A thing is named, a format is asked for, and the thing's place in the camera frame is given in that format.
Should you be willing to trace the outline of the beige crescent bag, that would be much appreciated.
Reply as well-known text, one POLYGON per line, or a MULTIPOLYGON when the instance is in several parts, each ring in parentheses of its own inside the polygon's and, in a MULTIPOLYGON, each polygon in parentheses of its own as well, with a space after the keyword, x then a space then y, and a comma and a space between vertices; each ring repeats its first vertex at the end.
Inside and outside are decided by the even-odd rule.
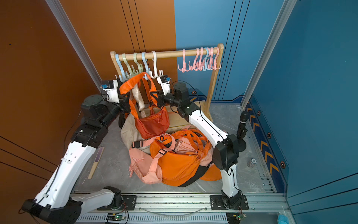
MULTIPOLYGON (((136 84, 133 89, 131 89, 130 100, 135 100, 134 103, 135 109, 138 113, 139 118, 146 117, 145 114, 145 103, 142 97, 142 94, 139 90, 139 84, 136 84)), ((144 140, 136 128, 136 122, 134 116, 130 113, 125 120, 123 127, 121 128, 121 138, 127 149, 131 149, 132 143, 135 141, 144 140)))

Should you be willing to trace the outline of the orange crescent bag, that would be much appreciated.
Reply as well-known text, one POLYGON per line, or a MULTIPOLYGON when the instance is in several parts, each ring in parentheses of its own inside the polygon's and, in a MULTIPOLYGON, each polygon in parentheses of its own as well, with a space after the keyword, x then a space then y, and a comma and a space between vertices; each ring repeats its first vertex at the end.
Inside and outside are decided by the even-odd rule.
POLYGON ((222 179, 221 171, 214 164, 211 164, 200 179, 208 182, 219 181, 222 179))
MULTIPOLYGON (((151 156, 154 158, 161 148, 167 148, 170 145, 170 139, 164 141, 155 140, 150 146, 151 156)), ((179 187, 195 175, 200 166, 200 161, 194 155, 176 154, 173 150, 161 157, 158 164, 162 168, 162 183, 179 187)))

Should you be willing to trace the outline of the black crescent bag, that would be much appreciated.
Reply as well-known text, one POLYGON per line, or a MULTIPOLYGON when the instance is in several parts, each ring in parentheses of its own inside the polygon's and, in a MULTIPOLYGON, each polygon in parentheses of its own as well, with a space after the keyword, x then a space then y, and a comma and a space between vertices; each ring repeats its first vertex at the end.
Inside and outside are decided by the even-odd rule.
POLYGON ((185 183, 180 185, 179 187, 181 187, 181 188, 187 187, 187 186, 193 184, 194 182, 196 182, 198 179, 200 179, 201 177, 203 177, 205 175, 205 173, 210 168, 210 165, 211 164, 209 164, 207 166, 199 166, 198 169, 196 170, 195 175, 193 177, 191 177, 189 180, 187 180, 185 183))

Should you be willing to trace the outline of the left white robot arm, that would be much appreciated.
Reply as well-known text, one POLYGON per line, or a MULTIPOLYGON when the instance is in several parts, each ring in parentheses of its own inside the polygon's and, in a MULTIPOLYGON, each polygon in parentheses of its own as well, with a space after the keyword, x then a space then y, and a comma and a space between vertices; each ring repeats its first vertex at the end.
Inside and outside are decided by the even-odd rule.
POLYGON ((121 190, 104 187, 79 197, 71 191, 85 167, 108 133, 108 127, 119 116, 130 112, 130 95, 119 95, 119 102, 110 102, 101 95, 92 95, 81 105, 84 121, 72 135, 66 152, 48 183, 34 199, 26 200, 19 213, 28 213, 50 224, 73 224, 88 212, 109 206, 122 207, 121 190))

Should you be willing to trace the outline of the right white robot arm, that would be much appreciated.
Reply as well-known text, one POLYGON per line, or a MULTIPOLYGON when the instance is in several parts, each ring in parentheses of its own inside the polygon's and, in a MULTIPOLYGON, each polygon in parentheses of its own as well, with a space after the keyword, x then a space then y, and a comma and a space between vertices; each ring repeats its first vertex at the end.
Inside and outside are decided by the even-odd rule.
POLYGON ((161 108, 165 105, 177 107, 177 112, 191 125, 194 125, 213 146, 213 163, 221 171, 222 200, 224 206, 233 210, 239 207, 242 195, 237 184, 236 167, 239 157, 239 143, 236 135, 227 134, 208 119, 199 105, 189 99, 185 83, 176 83, 171 91, 150 91, 153 101, 161 108))

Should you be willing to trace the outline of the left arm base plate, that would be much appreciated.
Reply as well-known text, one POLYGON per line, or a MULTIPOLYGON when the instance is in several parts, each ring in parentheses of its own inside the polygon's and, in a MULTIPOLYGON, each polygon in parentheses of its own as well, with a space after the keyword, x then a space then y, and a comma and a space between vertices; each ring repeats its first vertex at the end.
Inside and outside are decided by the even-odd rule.
POLYGON ((119 205, 107 205, 97 209, 97 211, 133 211, 136 207, 137 196, 136 195, 122 195, 122 201, 119 205))

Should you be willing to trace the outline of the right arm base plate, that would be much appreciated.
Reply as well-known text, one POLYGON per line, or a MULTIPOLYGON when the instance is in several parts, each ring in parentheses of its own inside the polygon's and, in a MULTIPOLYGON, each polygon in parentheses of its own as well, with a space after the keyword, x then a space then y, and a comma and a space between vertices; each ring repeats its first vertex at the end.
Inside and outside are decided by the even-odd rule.
POLYGON ((228 198, 223 195, 210 196, 211 210, 249 210, 249 204, 245 195, 228 198))

